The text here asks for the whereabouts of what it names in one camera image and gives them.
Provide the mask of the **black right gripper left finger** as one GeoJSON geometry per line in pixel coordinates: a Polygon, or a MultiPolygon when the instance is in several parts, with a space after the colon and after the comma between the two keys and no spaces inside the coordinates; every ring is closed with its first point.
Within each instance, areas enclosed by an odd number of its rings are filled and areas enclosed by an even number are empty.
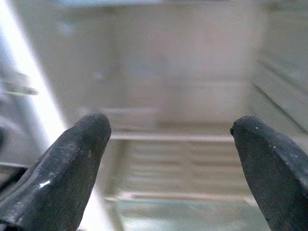
{"type": "Polygon", "coordinates": [[[101,113],[66,130],[0,200],[0,231],[77,231],[110,136],[101,113]]]}

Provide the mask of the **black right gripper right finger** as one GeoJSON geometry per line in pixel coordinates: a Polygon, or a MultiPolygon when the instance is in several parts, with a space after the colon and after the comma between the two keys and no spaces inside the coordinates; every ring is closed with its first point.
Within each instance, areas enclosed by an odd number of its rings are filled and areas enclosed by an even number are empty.
{"type": "Polygon", "coordinates": [[[249,189],[271,231],[308,231],[308,154],[253,115],[234,121],[249,189]]]}

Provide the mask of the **white fridge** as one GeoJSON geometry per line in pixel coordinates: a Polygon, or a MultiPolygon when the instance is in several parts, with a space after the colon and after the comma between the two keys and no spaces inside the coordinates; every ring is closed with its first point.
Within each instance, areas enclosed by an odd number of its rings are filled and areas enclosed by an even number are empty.
{"type": "MultiPolygon", "coordinates": [[[[255,115],[308,152],[308,0],[0,0],[0,198],[81,117],[255,115]]],[[[110,139],[77,231],[123,231],[110,139]]]]}

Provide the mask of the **clear crisper drawer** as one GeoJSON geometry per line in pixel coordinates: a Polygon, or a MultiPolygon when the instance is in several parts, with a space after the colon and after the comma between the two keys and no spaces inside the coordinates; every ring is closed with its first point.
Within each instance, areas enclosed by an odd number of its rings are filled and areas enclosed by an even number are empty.
{"type": "Polygon", "coordinates": [[[270,231],[256,206],[245,203],[120,201],[123,231],[270,231]]]}

